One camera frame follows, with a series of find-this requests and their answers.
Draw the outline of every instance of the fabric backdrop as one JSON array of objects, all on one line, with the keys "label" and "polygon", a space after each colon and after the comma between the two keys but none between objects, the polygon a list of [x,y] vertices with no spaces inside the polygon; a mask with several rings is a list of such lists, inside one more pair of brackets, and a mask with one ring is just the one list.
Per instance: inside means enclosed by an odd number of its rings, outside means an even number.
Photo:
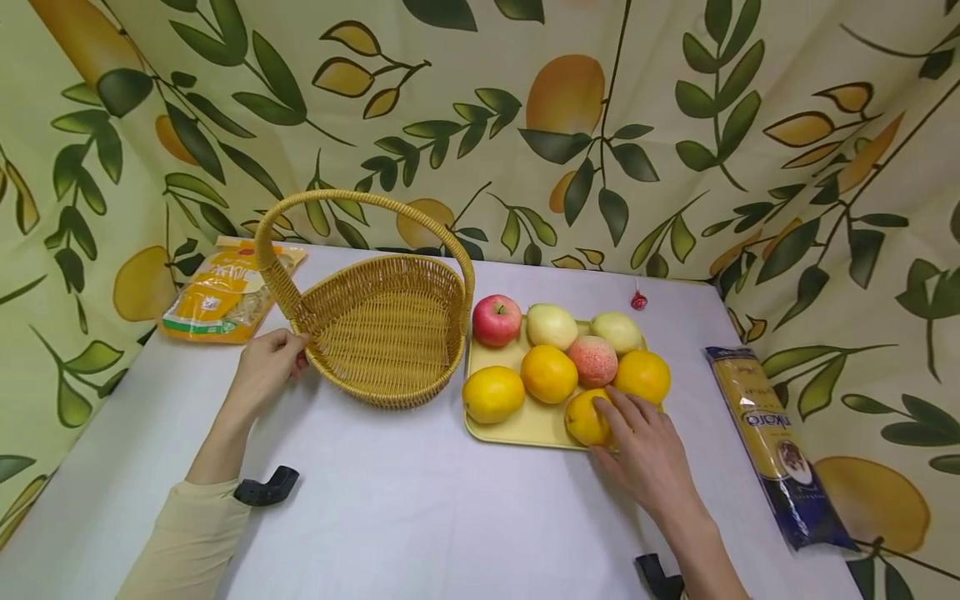
[{"label": "fabric backdrop", "polygon": [[[341,187],[476,259],[714,283],[864,597],[958,595],[955,4],[5,3],[0,546],[216,235]],[[442,251],[358,204],[287,217]]]}]

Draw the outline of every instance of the table surface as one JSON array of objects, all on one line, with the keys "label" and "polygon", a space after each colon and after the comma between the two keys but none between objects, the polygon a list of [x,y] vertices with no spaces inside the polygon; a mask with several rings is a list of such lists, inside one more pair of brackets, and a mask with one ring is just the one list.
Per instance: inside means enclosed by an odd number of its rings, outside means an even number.
[{"label": "table surface", "polygon": [[[301,289],[378,252],[310,247]],[[711,287],[478,262],[475,298],[556,302],[577,319],[636,318],[670,365],[666,400],[690,467],[751,596],[855,599],[837,550],[791,551],[757,484],[702,355],[737,345]],[[274,308],[261,327],[285,326]],[[186,473],[229,386],[238,347],[157,334],[94,419],[7,549],[4,598],[113,597]],[[598,478],[586,453],[484,444],[464,427],[458,370],[417,410],[380,412],[318,373],[291,386],[254,428],[242,477],[300,472],[281,505],[254,510],[219,596],[263,598],[650,597],[635,556],[676,561],[651,519]]]}]

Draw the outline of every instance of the plastic bag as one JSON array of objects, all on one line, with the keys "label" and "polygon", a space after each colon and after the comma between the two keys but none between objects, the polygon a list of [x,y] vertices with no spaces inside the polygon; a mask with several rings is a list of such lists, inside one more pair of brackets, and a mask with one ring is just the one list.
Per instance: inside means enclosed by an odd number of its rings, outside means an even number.
[{"label": "plastic bag", "polygon": [[[293,273],[306,257],[303,248],[274,245],[280,264]],[[217,239],[217,250],[190,277],[159,319],[170,337],[190,342],[245,344],[274,299],[256,268],[253,242]]]},{"label": "plastic bag", "polygon": [[795,550],[832,543],[856,550],[813,466],[793,440],[770,380],[749,348],[706,348],[713,376],[754,463],[783,536]]}]

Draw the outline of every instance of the peach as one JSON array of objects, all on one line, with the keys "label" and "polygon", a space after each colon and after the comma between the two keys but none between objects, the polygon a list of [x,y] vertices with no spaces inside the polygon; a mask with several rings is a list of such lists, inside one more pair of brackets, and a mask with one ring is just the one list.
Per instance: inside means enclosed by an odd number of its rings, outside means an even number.
[{"label": "peach", "polygon": [[577,338],[566,352],[585,388],[602,388],[616,377],[616,352],[607,340],[595,335]]}]

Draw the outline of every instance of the wicker basket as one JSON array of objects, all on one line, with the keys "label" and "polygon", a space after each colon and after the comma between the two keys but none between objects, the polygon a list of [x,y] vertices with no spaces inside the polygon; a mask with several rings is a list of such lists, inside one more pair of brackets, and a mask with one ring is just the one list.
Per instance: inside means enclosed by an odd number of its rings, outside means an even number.
[{"label": "wicker basket", "polygon": [[[437,235],[464,273],[416,254],[378,256],[349,266],[303,294],[276,259],[274,219],[297,204],[350,200],[388,208]],[[473,266],[463,246],[422,212],[382,196],[318,190],[278,203],[260,222],[256,262],[306,355],[348,394],[380,408],[420,406],[436,396],[464,355],[473,306]]]}]

